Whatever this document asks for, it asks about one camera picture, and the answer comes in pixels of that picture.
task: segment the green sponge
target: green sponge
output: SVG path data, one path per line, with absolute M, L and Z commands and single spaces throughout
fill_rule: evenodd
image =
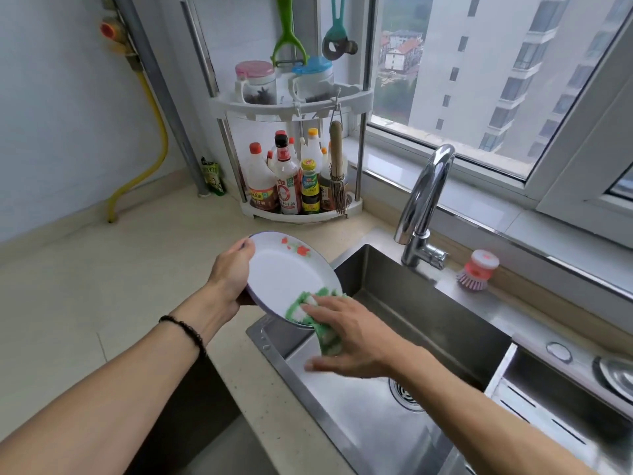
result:
M 330 294 L 330 291 L 327 287 L 321 288 L 321 290 L 316 292 L 314 295 L 338 296 L 336 290 L 332 290 L 332 293 Z M 321 354 L 332 356 L 338 355 L 343 350 L 343 345 L 341 344 L 341 338 L 339 337 L 339 335 L 336 333 L 336 331 L 334 331 L 332 327 L 317 322 L 305 311 L 303 311 L 303 309 L 301 308 L 301 305 L 303 303 L 318 306 L 318 303 L 312 297 L 312 294 L 310 292 L 302 292 L 297 300 L 292 305 L 290 305 L 290 308 L 286 311 L 286 320 L 313 327 L 316 333 L 316 338 L 318 339 L 319 346 L 321 347 Z

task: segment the white cap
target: white cap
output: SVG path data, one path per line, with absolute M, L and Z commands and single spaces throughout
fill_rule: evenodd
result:
M 485 270 L 494 270 L 499 266 L 499 258 L 486 250 L 475 250 L 470 259 L 475 265 Z

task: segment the vegetable peeler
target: vegetable peeler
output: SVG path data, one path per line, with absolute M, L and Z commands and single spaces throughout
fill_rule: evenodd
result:
M 341 0 L 339 17 L 336 18 L 336 0 L 332 0 L 332 27 L 325 34 L 321 51 L 328 60 L 338 60 L 345 53 L 355 55 L 358 52 L 358 44 L 347 38 L 347 31 L 343 26 L 343 14 L 345 11 L 345 0 Z M 330 49 L 330 44 L 334 46 L 334 51 Z
M 303 64 L 308 62 L 308 54 L 301 42 L 294 34 L 292 26 L 292 0 L 277 0 L 277 10 L 279 11 L 279 19 L 281 21 L 281 37 L 273 49 L 273 56 L 270 59 L 273 66 L 277 66 L 277 52 L 283 45 L 294 45 L 303 55 Z

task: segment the red roof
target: red roof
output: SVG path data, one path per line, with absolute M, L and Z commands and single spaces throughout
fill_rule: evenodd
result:
M 411 50 L 413 50 L 414 48 L 417 48 L 418 46 L 420 46 L 420 40 L 418 40 L 417 38 L 412 38 L 405 41 L 402 45 L 396 48 L 396 50 L 398 50 L 401 54 L 404 55 L 410 52 Z

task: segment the soap dispensing brush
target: soap dispensing brush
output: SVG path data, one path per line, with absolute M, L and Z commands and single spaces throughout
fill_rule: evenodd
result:
M 343 126 L 340 121 L 330 124 L 330 144 L 332 146 L 332 164 L 330 180 L 332 181 L 332 198 L 334 207 L 341 215 L 345 215 L 349 199 L 345 191 L 345 170 L 343 168 Z
M 485 290 L 488 280 L 499 266 L 499 258 L 486 250 L 475 250 L 462 271 L 457 273 L 457 281 L 474 291 Z

